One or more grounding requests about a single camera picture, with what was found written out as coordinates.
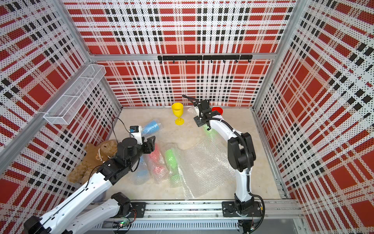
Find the red plastic wine glass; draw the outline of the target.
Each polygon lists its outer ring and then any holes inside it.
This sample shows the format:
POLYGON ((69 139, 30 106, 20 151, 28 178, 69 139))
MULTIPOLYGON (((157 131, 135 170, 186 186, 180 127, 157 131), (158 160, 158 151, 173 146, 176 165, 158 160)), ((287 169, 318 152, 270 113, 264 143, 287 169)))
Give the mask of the red plastic wine glass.
POLYGON ((220 115, 222 115, 223 114, 223 109, 221 108, 221 107, 213 107, 212 108, 212 111, 216 111, 216 112, 218 112, 220 115))

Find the yellow plastic wine glass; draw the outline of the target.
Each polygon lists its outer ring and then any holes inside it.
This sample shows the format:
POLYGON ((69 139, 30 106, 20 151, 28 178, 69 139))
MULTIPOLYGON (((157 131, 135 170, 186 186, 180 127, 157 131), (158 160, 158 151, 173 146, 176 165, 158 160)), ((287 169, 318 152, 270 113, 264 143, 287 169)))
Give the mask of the yellow plastic wine glass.
POLYGON ((184 106, 183 104, 177 102, 174 103, 172 106, 173 114, 177 117, 175 120, 175 124, 178 126, 181 126, 184 124, 184 120, 182 119, 183 113, 184 113, 184 106))

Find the bubble wrap sheet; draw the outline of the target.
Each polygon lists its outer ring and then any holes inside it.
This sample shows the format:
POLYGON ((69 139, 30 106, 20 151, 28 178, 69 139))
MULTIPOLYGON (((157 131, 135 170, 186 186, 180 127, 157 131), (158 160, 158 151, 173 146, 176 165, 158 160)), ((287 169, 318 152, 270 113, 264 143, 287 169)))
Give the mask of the bubble wrap sheet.
POLYGON ((208 136, 189 149, 177 149, 175 157, 186 200, 203 196, 235 177, 227 147, 216 137, 208 136))
POLYGON ((170 149, 187 150, 190 148, 190 146, 187 144, 178 144, 176 142, 160 142, 159 147, 162 152, 165 152, 170 149))

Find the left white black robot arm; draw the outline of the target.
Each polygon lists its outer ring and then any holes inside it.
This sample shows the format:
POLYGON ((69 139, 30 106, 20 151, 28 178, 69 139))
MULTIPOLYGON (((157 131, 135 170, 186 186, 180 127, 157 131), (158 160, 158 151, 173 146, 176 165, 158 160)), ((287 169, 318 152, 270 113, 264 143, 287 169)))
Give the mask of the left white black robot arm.
POLYGON ((143 154, 155 150, 155 137, 128 137, 117 146, 117 154, 99 166, 88 181, 65 201, 41 217, 32 216, 23 225, 25 234, 83 234, 98 223, 116 216, 136 215, 131 200, 118 192, 100 206, 84 212, 99 195, 129 173, 143 154))

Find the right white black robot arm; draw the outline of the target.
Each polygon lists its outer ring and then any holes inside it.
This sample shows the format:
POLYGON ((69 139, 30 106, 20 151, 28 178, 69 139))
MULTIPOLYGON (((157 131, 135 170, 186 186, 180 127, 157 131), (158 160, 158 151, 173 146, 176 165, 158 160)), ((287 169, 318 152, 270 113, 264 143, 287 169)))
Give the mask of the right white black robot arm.
POLYGON ((251 174, 256 160, 252 137, 242 133, 224 120, 222 115, 213 111, 209 100, 191 98, 197 114, 196 124, 215 130, 227 142, 228 161, 235 171, 236 191, 234 194, 234 212, 239 216, 255 215, 265 217, 265 202, 259 195, 252 193, 251 174))

